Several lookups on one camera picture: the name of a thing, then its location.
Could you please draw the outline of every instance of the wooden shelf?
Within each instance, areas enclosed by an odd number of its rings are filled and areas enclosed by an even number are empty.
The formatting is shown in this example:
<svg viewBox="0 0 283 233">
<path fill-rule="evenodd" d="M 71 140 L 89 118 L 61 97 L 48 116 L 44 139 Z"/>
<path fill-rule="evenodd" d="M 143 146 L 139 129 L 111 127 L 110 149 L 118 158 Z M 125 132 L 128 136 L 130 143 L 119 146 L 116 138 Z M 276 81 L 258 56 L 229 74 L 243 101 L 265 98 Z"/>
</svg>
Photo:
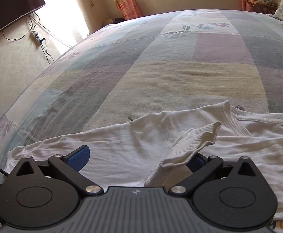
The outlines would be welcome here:
<svg viewBox="0 0 283 233">
<path fill-rule="evenodd" d="M 275 11 L 277 10 L 277 7 L 265 4 L 261 1 L 254 1 L 254 0 L 244 0 L 244 1 L 250 4 L 254 8 L 254 11 L 258 13 L 274 15 Z"/>
</svg>

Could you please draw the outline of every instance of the metal screw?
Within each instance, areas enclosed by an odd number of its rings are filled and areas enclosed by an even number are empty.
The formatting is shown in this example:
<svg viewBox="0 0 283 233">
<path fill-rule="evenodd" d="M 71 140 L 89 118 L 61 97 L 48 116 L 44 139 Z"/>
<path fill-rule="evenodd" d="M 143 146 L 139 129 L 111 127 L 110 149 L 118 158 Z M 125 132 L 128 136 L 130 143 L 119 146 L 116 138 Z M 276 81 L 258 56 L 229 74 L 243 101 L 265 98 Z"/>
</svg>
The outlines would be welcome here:
<svg viewBox="0 0 283 233">
<path fill-rule="evenodd" d="M 100 192 L 100 190 L 101 190 L 101 187 L 95 186 L 95 185 L 88 186 L 88 187 L 85 188 L 85 191 L 88 192 L 88 193 L 91 193 L 91 194 L 96 194 L 96 193 Z"/>
<path fill-rule="evenodd" d="M 183 186 L 173 186 L 171 188 L 171 191 L 175 194 L 183 194 L 184 192 L 186 192 L 186 188 Z"/>
</svg>

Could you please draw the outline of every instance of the sunlight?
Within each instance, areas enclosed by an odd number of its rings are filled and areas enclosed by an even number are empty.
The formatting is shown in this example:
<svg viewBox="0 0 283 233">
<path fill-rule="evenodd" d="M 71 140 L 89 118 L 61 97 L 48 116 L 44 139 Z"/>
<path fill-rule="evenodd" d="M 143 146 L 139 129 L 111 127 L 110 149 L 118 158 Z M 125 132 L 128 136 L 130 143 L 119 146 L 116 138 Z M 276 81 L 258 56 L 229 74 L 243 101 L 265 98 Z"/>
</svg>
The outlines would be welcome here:
<svg viewBox="0 0 283 233">
<path fill-rule="evenodd" d="M 77 0 L 45 0 L 46 6 L 39 9 L 37 14 L 41 24 L 48 28 L 55 36 L 74 46 L 89 34 L 83 14 Z M 63 54 L 69 48 L 50 37 L 52 42 Z"/>
</svg>

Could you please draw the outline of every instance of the wallpaper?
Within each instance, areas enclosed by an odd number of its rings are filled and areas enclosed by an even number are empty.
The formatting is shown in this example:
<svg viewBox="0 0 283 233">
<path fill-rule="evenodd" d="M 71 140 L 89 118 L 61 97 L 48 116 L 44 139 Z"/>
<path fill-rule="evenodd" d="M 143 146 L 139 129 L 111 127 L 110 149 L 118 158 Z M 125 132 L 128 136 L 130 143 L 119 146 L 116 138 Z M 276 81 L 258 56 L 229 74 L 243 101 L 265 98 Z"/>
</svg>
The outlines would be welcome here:
<svg viewBox="0 0 283 233">
<path fill-rule="evenodd" d="M 37 13 L 41 23 L 69 46 L 101 28 L 109 18 L 102 0 L 45 0 L 46 6 Z M 22 18 L 4 30 L 6 37 L 19 38 L 29 30 Z M 37 26 L 40 38 L 46 38 L 48 53 L 57 59 L 69 47 L 58 42 L 46 30 Z M 26 87 L 49 66 L 41 47 L 28 33 L 23 39 L 9 41 L 0 32 L 0 117 Z"/>
</svg>

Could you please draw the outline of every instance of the blue gripper pad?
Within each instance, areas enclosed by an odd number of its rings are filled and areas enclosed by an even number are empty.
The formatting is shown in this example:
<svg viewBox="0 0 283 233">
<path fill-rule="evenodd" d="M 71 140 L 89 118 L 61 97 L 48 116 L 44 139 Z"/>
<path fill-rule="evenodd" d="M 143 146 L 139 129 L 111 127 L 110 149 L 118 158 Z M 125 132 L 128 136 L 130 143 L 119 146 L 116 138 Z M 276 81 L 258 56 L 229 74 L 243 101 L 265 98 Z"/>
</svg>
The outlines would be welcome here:
<svg viewBox="0 0 283 233">
<path fill-rule="evenodd" d="M 72 152 L 68 154 L 66 157 L 67 157 L 67 165 L 70 166 L 72 169 L 76 170 L 77 172 L 79 172 L 89 161 L 90 152 L 88 146 L 81 146 L 80 148 L 76 149 L 76 151 L 77 150 L 79 151 L 76 152 L 74 155 L 71 155 L 73 154 Z"/>
<path fill-rule="evenodd" d="M 201 167 L 205 166 L 205 162 L 199 158 L 197 155 L 193 156 L 189 163 L 186 166 L 191 170 L 192 173 L 195 173 Z"/>
</svg>

